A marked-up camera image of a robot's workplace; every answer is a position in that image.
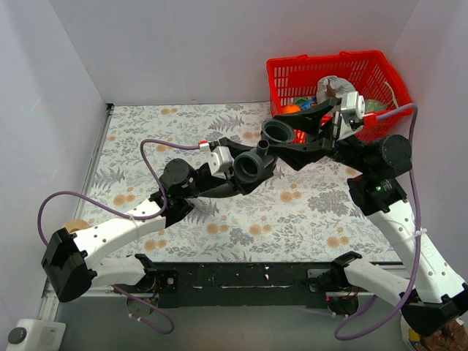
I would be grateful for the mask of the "grey tee pipe fitting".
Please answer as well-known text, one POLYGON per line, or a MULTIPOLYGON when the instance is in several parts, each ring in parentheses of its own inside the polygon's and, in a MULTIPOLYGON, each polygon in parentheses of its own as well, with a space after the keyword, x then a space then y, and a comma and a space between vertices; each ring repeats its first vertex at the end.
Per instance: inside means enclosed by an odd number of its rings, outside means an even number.
POLYGON ((294 130, 284 122, 264 121, 257 145, 234 158, 234 175, 247 184, 259 181, 267 174, 267 168, 276 164, 277 157, 269 151, 270 147, 291 143, 294 138, 294 130))

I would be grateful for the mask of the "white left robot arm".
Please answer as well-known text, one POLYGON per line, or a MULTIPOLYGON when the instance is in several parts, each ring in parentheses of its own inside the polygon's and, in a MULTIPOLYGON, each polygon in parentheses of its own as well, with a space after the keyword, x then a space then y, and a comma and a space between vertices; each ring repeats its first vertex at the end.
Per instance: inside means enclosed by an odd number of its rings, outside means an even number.
POLYGON ((110 254, 137 239, 184 219, 198 197, 247 195, 273 175, 276 157, 265 138, 255 147, 222 138, 195 146, 208 161, 198 169, 183 159, 169 161, 155 180, 158 191, 127 212, 84 230, 63 227, 46 241, 42 268, 62 303, 81 297, 92 287, 130 285, 150 291, 157 278, 146 256, 111 260, 110 254))

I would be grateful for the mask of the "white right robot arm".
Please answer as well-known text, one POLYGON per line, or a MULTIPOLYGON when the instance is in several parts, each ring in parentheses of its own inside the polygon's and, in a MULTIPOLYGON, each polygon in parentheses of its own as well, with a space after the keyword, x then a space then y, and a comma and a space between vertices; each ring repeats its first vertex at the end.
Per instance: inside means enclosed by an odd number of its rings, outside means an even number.
POLYGON ((357 133, 392 118, 393 113, 362 114, 342 107, 329 121, 328 100, 309 110, 278 115, 286 133, 306 134, 301 144, 283 143, 275 150, 291 168, 300 170, 323 156, 356 169, 348 180, 350 195, 363 214, 380 230, 410 274, 393 275, 355 252, 336 258, 320 277, 338 290, 360 287, 383 299, 421 336, 430 336, 467 311, 467 283, 457 274, 421 225, 418 194, 407 195, 398 183, 412 174, 412 138, 389 135, 362 143, 357 133))

